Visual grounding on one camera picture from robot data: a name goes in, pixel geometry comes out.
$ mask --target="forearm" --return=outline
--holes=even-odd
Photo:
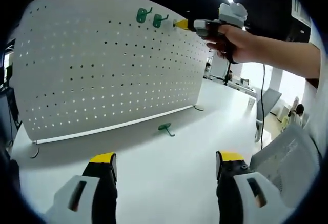
[[[320,50],[311,43],[284,42],[256,36],[257,62],[305,78],[319,78]]]

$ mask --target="human hand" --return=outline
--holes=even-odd
[[[257,37],[230,25],[222,25],[218,29],[227,39],[236,46],[233,52],[233,60],[237,63],[254,62],[257,58]],[[210,49],[217,50],[219,57],[224,50],[225,42],[219,38],[204,38],[213,43],[207,43]]]

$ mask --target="pegboard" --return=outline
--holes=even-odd
[[[149,10],[144,23],[139,8]],[[155,14],[168,20],[153,27]],[[149,0],[35,0],[15,43],[13,85],[31,140],[85,132],[197,103],[208,49]]]

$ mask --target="chair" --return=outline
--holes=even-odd
[[[285,205],[295,208],[319,171],[313,140],[299,125],[290,124],[275,140],[256,153],[250,168],[261,173],[280,191]]]
[[[276,105],[279,98],[281,97],[281,93],[277,92],[271,88],[268,88],[267,91],[263,94],[263,109],[264,109],[264,116],[262,113],[262,104],[261,100],[257,102],[257,114],[256,114],[256,138],[255,142],[258,142],[261,139],[261,131],[263,126],[263,121],[265,117],[269,114],[272,108]]]

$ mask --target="table surface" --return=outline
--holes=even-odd
[[[198,104],[142,123],[40,145],[30,159],[24,126],[12,158],[20,166],[22,193],[45,213],[54,193],[73,175],[81,175],[97,154],[117,153],[118,223],[219,223],[216,151],[240,153],[249,164],[254,150],[256,105],[249,96],[204,80]],[[157,128],[172,123],[170,137]]]

